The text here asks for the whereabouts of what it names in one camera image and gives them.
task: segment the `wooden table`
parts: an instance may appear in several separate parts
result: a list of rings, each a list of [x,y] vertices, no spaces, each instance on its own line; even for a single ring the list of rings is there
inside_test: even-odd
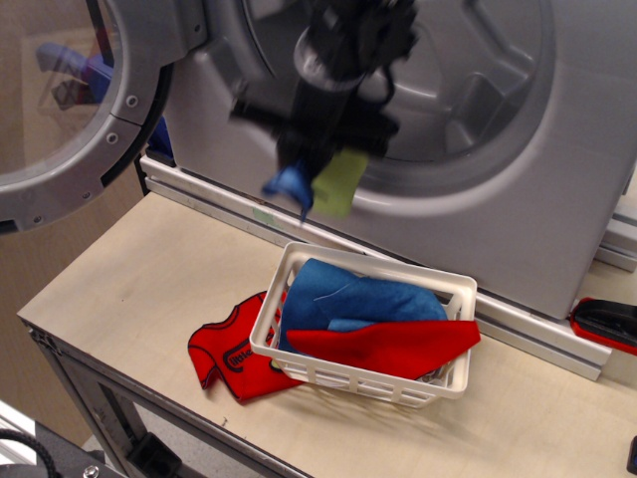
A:
[[[623,353],[593,382],[484,337],[465,395],[422,409],[307,384],[247,404],[201,390],[190,335],[266,290],[281,254],[151,193],[20,312],[123,471],[145,433],[137,402],[274,476],[630,476],[637,359]],[[637,302],[635,278],[602,265],[583,290]]]

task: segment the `table surface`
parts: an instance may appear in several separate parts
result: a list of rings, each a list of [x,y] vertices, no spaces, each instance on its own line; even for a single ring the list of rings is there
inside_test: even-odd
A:
[[[593,382],[483,337],[465,395],[421,409],[308,384],[247,404],[202,390],[188,339],[267,290],[281,255],[151,193],[20,316],[311,475],[630,476],[637,358],[623,353]],[[582,295],[635,303],[637,280],[594,264]]]

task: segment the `door glass window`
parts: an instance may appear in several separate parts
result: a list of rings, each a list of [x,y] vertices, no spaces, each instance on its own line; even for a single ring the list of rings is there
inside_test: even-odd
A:
[[[100,0],[0,2],[0,26],[1,186],[84,146],[81,132],[116,90],[120,44]]]

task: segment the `washing machine door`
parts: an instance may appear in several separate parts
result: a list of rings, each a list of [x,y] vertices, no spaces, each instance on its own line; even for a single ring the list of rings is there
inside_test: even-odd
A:
[[[98,197],[161,118],[171,64],[207,36],[199,1],[0,4],[0,231]]]

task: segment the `yellow-green cloth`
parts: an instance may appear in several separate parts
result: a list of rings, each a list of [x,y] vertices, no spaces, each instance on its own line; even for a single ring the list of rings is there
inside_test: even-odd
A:
[[[344,149],[333,156],[331,162],[312,181],[315,194],[313,210],[333,217],[346,217],[358,181],[369,163],[368,155],[353,149]]]

